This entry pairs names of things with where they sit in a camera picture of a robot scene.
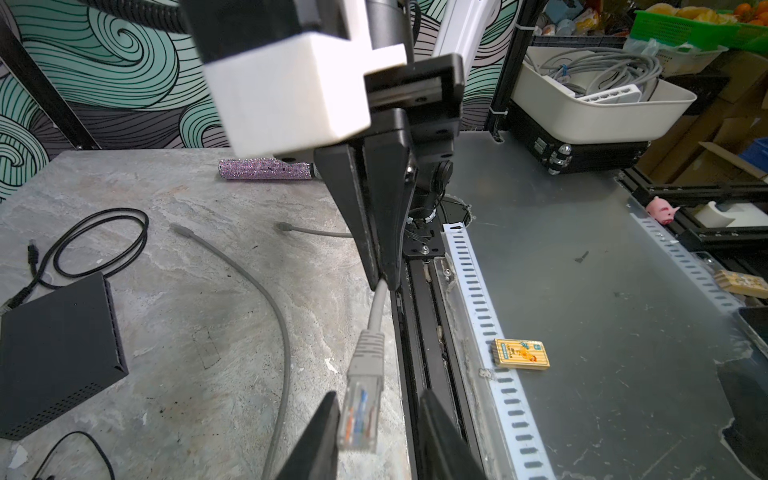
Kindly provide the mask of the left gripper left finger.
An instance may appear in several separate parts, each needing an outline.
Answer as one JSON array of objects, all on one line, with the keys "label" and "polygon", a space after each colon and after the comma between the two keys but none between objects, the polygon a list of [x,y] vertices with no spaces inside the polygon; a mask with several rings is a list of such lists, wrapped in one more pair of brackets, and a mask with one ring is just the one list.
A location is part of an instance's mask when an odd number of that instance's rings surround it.
[{"label": "left gripper left finger", "polygon": [[334,480],[338,470],[338,395],[328,392],[299,438],[277,480]]}]

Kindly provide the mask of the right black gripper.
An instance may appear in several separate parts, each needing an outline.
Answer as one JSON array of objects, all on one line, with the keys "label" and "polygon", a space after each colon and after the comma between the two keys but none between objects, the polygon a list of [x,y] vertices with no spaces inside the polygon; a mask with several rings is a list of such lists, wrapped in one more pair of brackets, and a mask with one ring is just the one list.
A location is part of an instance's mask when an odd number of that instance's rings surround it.
[{"label": "right black gripper", "polygon": [[366,75],[365,86],[370,111],[381,112],[362,144],[367,208],[363,170],[351,145],[316,149],[314,164],[355,241],[367,280],[382,279],[394,292],[410,202],[413,210],[436,209],[453,173],[463,59],[451,53],[392,67]]}]

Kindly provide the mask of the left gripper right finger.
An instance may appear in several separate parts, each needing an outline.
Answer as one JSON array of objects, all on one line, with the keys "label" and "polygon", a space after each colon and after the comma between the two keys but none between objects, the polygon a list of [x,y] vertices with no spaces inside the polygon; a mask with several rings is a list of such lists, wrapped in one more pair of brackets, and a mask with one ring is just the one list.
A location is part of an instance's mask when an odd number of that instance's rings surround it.
[{"label": "left gripper right finger", "polygon": [[469,446],[431,390],[419,400],[418,451],[421,479],[485,479]]}]

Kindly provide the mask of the dark grey box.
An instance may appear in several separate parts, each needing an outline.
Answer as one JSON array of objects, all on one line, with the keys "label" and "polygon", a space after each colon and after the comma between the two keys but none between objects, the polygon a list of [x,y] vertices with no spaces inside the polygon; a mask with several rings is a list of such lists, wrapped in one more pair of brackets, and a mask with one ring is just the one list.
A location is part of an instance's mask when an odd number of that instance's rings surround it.
[{"label": "dark grey box", "polygon": [[19,441],[129,374],[101,273],[2,316],[1,437]]}]

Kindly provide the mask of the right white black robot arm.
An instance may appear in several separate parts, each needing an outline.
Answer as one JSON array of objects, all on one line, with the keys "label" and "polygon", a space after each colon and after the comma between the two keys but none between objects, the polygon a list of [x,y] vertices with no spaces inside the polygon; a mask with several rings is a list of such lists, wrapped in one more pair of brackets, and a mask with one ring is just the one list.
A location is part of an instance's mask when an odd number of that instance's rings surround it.
[{"label": "right white black robot arm", "polygon": [[95,8],[189,35],[236,156],[312,163],[369,283],[399,287],[406,225],[433,214],[450,179],[487,3],[451,2],[434,54],[422,60],[406,1],[98,1]]}]

